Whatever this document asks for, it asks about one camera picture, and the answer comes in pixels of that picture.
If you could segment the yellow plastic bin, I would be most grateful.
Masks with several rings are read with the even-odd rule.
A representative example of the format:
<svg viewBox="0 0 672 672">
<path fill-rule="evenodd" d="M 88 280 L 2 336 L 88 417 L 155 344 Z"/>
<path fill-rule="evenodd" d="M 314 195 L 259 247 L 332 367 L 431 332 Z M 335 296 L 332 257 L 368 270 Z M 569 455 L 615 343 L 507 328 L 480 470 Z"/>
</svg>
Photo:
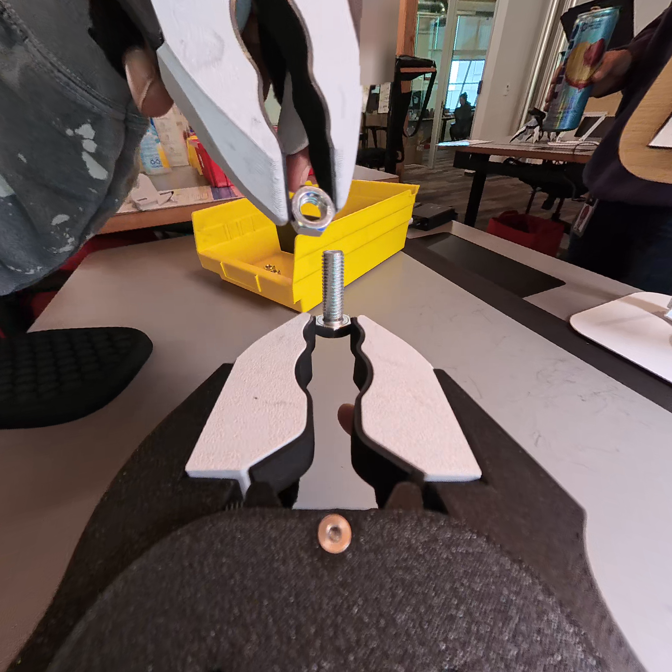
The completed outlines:
<svg viewBox="0 0 672 672">
<path fill-rule="evenodd" d="M 343 252 L 346 285 L 402 250 L 418 191 L 416 184 L 353 180 L 326 232 L 297 235 L 292 251 L 281 250 L 278 227 L 247 199 L 225 202 L 193 214 L 197 255 L 223 281 L 304 313 L 322 301 L 325 250 Z"/>
</svg>

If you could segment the flat black box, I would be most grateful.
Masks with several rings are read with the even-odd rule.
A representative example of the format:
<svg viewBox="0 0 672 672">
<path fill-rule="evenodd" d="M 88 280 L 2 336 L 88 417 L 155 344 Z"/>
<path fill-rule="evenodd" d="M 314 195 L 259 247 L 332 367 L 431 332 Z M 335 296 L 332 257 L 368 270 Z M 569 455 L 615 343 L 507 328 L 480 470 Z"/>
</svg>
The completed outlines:
<svg viewBox="0 0 672 672">
<path fill-rule="evenodd" d="M 439 226 L 453 221 L 457 211 L 452 207 L 437 204 L 416 204 L 413 208 L 411 226 L 418 231 L 432 231 Z"/>
</svg>

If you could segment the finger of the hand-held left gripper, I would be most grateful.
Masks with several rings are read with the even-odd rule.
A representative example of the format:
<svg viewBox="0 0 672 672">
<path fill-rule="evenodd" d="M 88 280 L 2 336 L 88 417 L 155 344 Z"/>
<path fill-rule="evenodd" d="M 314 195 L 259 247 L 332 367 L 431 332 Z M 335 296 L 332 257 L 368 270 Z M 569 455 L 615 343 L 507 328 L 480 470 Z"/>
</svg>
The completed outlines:
<svg viewBox="0 0 672 672">
<path fill-rule="evenodd" d="M 235 1 L 152 1 L 163 35 L 161 75 L 200 142 L 273 223 L 290 222 L 285 155 L 265 112 Z"/>
<path fill-rule="evenodd" d="M 284 157 L 307 150 L 335 211 L 348 200 L 359 138 L 359 42 L 347 1 L 252 1 L 261 55 L 280 103 Z"/>
</svg>

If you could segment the red plastic bin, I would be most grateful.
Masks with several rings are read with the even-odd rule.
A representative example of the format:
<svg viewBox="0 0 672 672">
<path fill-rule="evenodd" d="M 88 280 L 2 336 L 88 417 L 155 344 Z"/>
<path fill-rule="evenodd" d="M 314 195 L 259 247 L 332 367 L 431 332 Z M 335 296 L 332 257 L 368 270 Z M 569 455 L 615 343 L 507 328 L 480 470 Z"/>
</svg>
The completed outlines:
<svg viewBox="0 0 672 672">
<path fill-rule="evenodd" d="M 194 133 L 186 137 L 189 164 L 213 188 L 229 188 L 231 181 L 223 170 L 212 160 L 209 153 Z"/>
</svg>

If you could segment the blue white wipes pack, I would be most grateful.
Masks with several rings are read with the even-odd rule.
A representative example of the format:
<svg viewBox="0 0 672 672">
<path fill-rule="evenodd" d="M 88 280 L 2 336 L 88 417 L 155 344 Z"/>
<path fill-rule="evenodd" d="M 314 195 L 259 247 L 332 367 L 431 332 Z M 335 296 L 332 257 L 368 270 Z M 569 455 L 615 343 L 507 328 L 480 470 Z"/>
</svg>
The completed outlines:
<svg viewBox="0 0 672 672">
<path fill-rule="evenodd" d="M 142 172 L 146 175 L 164 175 L 171 172 L 154 119 L 150 119 L 139 145 Z"/>
</svg>

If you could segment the colourful drink can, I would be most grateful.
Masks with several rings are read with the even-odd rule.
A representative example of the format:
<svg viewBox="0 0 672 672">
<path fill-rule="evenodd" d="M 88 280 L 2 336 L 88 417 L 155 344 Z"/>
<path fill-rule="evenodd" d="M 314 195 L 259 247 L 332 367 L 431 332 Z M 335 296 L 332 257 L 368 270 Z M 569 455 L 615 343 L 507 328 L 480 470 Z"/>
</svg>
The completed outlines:
<svg viewBox="0 0 672 672">
<path fill-rule="evenodd" d="M 578 14 L 562 57 L 542 131 L 558 134 L 581 123 L 592 78 L 608 50 L 620 16 L 618 6 L 594 5 Z"/>
</svg>

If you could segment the silver hex nut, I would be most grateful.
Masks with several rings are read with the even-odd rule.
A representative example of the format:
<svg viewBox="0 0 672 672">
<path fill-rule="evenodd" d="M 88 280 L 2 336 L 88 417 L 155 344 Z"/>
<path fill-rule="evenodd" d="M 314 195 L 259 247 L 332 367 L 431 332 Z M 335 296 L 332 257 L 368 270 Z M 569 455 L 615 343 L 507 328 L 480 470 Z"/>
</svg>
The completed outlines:
<svg viewBox="0 0 672 672">
<path fill-rule="evenodd" d="M 308 183 L 292 195 L 292 227 L 298 235 L 320 237 L 332 223 L 336 210 L 329 195 Z"/>
</svg>

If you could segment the black mesh chair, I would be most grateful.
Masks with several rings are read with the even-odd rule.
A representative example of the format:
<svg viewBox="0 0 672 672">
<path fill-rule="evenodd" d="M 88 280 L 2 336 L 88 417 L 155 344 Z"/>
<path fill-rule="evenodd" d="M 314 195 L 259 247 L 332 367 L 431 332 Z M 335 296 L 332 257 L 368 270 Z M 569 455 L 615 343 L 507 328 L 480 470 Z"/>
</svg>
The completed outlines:
<svg viewBox="0 0 672 672">
<path fill-rule="evenodd" d="M 87 327 L 1 338 L 1 429 L 86 417 L 117 398 L 153 352 L 144 332 Z"/>
</svg>

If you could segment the person's left hand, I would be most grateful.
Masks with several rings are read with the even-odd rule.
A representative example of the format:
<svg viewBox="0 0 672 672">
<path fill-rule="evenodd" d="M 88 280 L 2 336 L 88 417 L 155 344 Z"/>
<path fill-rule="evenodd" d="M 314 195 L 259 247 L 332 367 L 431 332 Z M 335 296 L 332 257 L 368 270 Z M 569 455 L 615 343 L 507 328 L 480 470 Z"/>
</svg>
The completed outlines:
<svg viewBox="0 0 672 672">
<path fill-rule="evenodd" d="M 147 118 L 158 118 L 167 114 L 173 100 L 166 90 L 156 58 L 147 48 L 129 48 L 123 58 L 124 71 L 133 101 L 139 112 Z M 310 172 L 308 148 L 287 156 L 288 189 L 296 191 L 303 186 Z"/>
</svg>

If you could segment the white id badge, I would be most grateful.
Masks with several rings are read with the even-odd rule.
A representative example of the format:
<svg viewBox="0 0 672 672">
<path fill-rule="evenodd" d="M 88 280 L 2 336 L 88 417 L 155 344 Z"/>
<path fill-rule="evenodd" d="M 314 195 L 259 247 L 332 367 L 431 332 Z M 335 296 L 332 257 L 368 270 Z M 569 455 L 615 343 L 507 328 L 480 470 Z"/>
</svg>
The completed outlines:
<svg viewBox="0 0 672 672">
<path fill-rule="evenodd" d="M 570 228 L 571 236 L 581 237 L 583 235 L 599 202 L 599 199 L 592 196 L 589 196 L 584 200 L 584 203 Z"/>
</svg>

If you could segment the black standing desk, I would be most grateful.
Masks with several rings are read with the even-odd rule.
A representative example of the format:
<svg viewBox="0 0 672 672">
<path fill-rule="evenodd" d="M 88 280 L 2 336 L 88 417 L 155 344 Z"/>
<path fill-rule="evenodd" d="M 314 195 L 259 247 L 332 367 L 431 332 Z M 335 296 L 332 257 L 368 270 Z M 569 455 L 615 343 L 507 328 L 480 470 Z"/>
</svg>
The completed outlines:
<svg viewBox="0 0 672 672">
<path fill-rule="evenodd" d="M 396 58 L 394 76 L 391 84 L 391 92 L 388 108 L 388 125 L 386 150 L 384 156 L 384 171 L 396 173 L 397 165 L 405 160 L 404 138 L 413 138 L 423 121 L 437 74 L 435 61 L 410 55 L 400 55 Z M 418 78 L 429 75 L 429 84 L 422 99 L 422 105 L 415 127 L 407 130 L 407 114 L 411 105 L 412 87 L 411 82 Z"/>
</svg>

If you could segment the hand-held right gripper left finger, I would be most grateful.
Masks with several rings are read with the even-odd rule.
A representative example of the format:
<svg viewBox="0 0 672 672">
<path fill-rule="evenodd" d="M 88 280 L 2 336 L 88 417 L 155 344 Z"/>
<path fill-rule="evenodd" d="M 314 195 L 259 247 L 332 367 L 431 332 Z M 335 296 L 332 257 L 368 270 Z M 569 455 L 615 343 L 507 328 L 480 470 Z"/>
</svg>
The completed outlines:
<svg viewBox="0 0 672 672">
<path fill-rule="evenodd" d="M 315 454 L 308 392 L 315 319 L 302 313 L 250 345 L 236 359 L 186 465 L 191 478 L 287 490 Z"/>
</svg>

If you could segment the wooden office desk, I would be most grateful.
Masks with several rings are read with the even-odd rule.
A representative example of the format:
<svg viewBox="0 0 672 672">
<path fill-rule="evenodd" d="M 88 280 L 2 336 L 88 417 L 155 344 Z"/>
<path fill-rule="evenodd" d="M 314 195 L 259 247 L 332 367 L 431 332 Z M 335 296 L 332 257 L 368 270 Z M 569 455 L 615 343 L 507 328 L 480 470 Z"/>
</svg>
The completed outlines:
<svg viewBox="0 0 672 672">
<path fill-rule="evenodd" d="M 548 197 L 576 200 L 584 197 L 585 166 L 596 146 L 486 141 L 456 148 L 453 166 L 473 172 L 463 223 L 474 227 L 486 179 L 490 175 L 515 178 Z"/>
</svg>

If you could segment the silver bolt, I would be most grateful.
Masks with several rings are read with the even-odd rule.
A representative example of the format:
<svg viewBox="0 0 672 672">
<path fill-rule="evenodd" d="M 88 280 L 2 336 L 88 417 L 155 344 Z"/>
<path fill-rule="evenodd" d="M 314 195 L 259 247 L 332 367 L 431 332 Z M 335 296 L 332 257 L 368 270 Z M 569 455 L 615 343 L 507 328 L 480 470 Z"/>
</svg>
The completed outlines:
<svg viewBox="0 0 672 672">
<path fill-rule="evenodd" d="M 341 250 L 326 250 L 322 255 L 322 313 L 315 318 L 315 332 L 321 337 L 344 337 L 351 329 L 351 318 L 343 311 L 345 260 Z"/>
</svg>

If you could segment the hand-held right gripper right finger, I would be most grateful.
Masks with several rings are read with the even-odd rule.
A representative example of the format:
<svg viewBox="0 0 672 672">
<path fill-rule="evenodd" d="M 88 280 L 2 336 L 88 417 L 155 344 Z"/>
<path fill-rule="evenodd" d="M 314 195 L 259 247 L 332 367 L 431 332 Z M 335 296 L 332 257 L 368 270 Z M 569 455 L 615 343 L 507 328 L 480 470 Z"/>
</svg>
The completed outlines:
<svg viewBox="0 0 672 672">
<path fill-rule="evenodd" d="M 483 475 L 438 372 L 411 345 L 371 318 L 351 326 L 358 388 L 351 428 L 357 475 L 388 497 L 398 483 L 469 483 Z"/>
</svg>

